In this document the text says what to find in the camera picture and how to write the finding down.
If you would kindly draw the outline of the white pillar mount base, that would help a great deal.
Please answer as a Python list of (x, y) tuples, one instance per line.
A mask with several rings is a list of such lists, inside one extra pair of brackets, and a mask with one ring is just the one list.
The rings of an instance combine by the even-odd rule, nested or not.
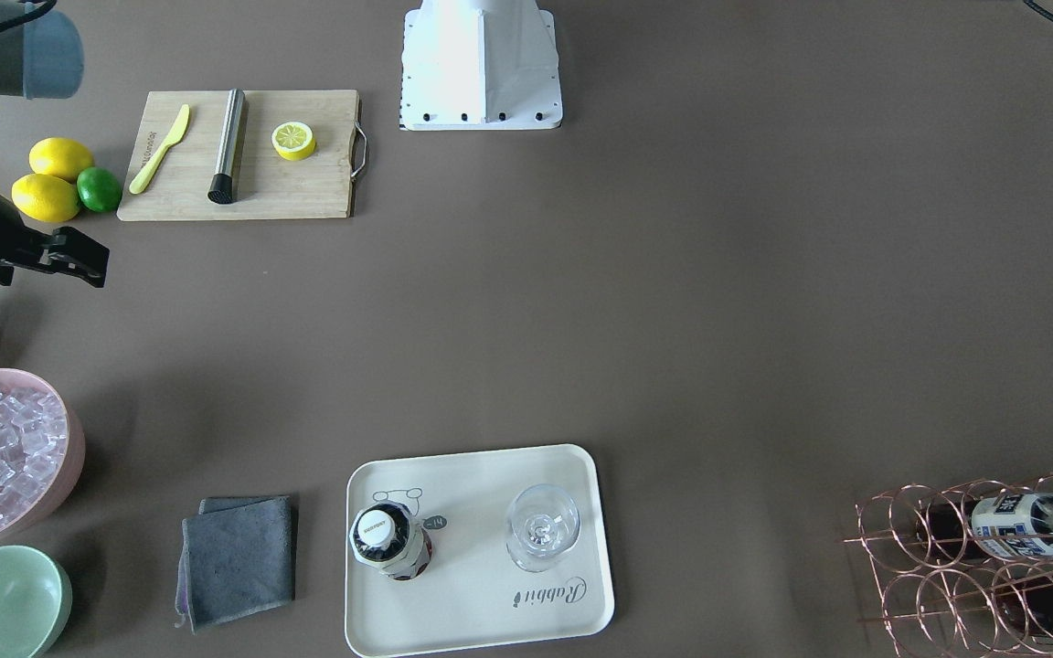
[(535, 1), (422, 1), (404, 16), (399, 126), (556, 129), (555, 17)]

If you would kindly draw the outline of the green bowl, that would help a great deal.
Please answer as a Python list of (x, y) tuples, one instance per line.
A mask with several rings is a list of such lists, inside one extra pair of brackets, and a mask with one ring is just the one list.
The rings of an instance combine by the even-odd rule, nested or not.
[(42, 657), (69, 620), (69, 576), (38, 549), (0, 547), (0, 657)]

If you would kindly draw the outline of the wooden cutting board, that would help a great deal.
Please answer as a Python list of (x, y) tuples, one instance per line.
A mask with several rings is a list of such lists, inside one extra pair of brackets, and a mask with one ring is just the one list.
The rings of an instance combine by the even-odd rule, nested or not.
[[(355, 89), (246, 89), (233, 158), (234, 203), (208, 200), (210, 180), (226, 132), (226, 89), (151, 91), (134, 139), (126, 182), (162, 144), (180, 107), (188, 107), (183, 141), (138, 195), (122, 196), (122, 221), (346, 219), (359, 175), (356, 138), (362, 97)], [(314, 131), (316, 149), (302, 161), (276, 154), (271, 133), (289, 121)]]

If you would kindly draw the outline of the steel muddler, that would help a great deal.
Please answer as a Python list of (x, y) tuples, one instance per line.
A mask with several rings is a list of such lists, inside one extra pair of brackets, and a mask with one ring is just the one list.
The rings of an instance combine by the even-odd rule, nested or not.
[(222, 128), (218, 134), (216, 166), (210, 176), (207, 191), (210, 203), (229, 205), (237, 200), (234, 193), (234, 167), (237, 162), (239, 141), (241, 141), (245, 103), (245, 91), (229, 91)]

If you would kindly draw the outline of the copper wire bottle basket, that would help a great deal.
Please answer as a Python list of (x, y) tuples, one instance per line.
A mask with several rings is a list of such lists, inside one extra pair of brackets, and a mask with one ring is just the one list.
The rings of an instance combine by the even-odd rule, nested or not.
[(998, 589), (1053, 579), (1053, 557), (943, 562), (915, 535), (934, 504), (961, 507), (1002, 494), (1053, 494), (1053, 474), (1012, 483), (910, 483), (857, 501), (845, 545), (865, 555), (873, 584), (860, 621), (886, 634), (890, 657), (1053, 657), (1053, 641), (1015, 633), (995, 604)]

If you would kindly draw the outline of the half lemon slice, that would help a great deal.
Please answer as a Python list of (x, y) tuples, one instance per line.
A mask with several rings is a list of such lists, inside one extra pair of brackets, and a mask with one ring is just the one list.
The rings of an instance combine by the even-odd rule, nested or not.
[(314, 131), (303, 122), (289, 121), (271, 131), (271, 146), (284, 161), (303, 161), (316, 151)]

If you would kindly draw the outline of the tea bottle white cap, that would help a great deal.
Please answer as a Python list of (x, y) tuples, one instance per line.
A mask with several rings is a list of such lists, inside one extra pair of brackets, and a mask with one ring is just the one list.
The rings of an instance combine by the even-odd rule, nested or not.
[(394, 580), (411, 580), (426, 570), (433, 543), (406, 505), (381, 501), (356, 513), (347, 546), (359, 563)]

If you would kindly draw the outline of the cream serving tray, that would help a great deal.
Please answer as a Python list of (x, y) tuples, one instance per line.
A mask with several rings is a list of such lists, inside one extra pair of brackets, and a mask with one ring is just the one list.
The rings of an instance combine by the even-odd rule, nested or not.
[[(565, 490), (580, 536), (553, 569), (526, 572), (505, 549), (508, 509), (532, 484)], [(400, 657), (565, 640), (601, 632), (615, 597), (592, 455), (574, 444), (375, 460), (347, 479), (347, 520), (404, 504), (426, 525), (428, 569), (385, 578), (346, 554), (347, 646)]]

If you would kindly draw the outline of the green lime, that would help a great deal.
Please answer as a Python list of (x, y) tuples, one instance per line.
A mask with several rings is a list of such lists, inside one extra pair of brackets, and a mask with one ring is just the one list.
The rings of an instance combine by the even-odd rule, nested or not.
[(77, 196), (84, 208), (95, 213), (112, 213), (120, 207), (122, 183), (112, 171), (92, 166), (80, 171), (75, 180)]

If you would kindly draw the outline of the clear wine glass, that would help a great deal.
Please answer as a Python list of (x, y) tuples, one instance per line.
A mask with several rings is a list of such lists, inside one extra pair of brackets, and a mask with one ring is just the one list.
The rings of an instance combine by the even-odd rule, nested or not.
[(580, 509), (572, 495), (556, 484), (532, 484), (519, 492), (505, 520), (511, 562), (526, 572), (555, 567), (580, 540)]

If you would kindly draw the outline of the yellow plastic knife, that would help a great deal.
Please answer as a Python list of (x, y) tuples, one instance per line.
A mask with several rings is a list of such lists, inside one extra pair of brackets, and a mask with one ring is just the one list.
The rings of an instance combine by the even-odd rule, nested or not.
[(184, 141), (188, 129), (188, 122), (191, 122), (191, 107), (188, 107), (188, 104), (183, 104), (178, 109), (175, 120), (167, 134), (165, 134), (163, 141), (155, 147), (154, 152), (150, 155), (150, 159), (138, 170), (137, 175), (133, 177), (133, 181), (128, 187), (130, 195), (139, 195), (139, 193), (150, 187), (152, 179), (157, 175), (158, 168), (162, 166), (162, 162), (168, 151)]

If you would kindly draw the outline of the yellow lemon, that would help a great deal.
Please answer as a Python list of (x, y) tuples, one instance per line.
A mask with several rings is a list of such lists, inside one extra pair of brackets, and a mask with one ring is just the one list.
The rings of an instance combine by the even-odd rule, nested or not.
[(75, 183), (80, 174), (95, 166), (95, 158), (91, 149), (76, 139), (48, 137), (29, 147), (28, 163), (34, 174)]
[(46, 174), (18, 178), (12, 184), (11, 200), (18, 211), (41, 222), (69, 221), (82, 208), (74, 184)]

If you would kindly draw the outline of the dark grey folded cloth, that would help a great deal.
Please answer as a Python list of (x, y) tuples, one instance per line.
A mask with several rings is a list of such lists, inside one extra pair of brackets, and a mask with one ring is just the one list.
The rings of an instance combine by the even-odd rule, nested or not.
[(192, 633), (295, 600), (289, 495), (205, 497), (181, 521), (175, 611)]

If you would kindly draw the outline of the pink bowl with ice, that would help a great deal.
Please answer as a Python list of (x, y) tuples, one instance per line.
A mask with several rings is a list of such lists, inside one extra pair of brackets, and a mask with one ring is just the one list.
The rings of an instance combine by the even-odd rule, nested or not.
[(85, 459), (83, 428), (46, 380), (0, 368), (0, 540), (67, 499)]

